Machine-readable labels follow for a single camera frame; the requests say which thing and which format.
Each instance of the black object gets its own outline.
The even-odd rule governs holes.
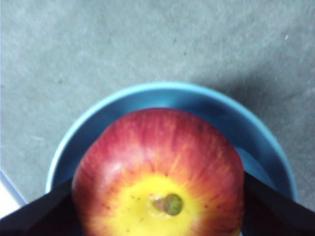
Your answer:
[[[69,179],[0,221],[1,236],[77,236]],[[245,172],[244,236],[315,236],[315,213]]]
[[[315,236],[315,212],[245,172],[244,236]]]
[[[72,179],[0,221],[1,236],[78,235],[79,221],[71,199]]]

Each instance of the blue bowl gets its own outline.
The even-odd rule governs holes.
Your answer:
[[[247,172],[297,201],[289,163],[268,128],[231,98],[209,88],[180,82],[136,85],[88,109],[59,144],[48,173],[46,192],[73,176],[85,151],[110,123],[129,112],[149,107],[175,108],[206,120],[234,145]]]

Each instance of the apple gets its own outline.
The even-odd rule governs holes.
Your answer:
[[[244,170],[232,145],[189,113],[150,108],[108,126],[76,169],[85,236],[238,236]]]

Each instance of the red apple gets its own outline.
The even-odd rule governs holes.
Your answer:
[[[82,158],[72,196],[85,236],[238,236],[244,170],[214,127],[179,110],[129,113]]]

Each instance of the apple bottom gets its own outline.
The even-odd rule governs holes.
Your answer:
[[[90,216],[86,226],[93,228],[95,235],[105,236],[238,235],[239,229],[221,232],[220,224],[215,225],[222,217],[228,220],[229,214],[218,213],[218,201],[209,201],[212,194],[197,197],[189,185],[178,184],[166,176],[144,175],[133,185],[122,186],[115,197],[104,196],[106,200],[101,202],[106,202],[107,208],[98,216]],[[169,194],[176,194],[183,201],[181,212],[175,216],[154,205]]]

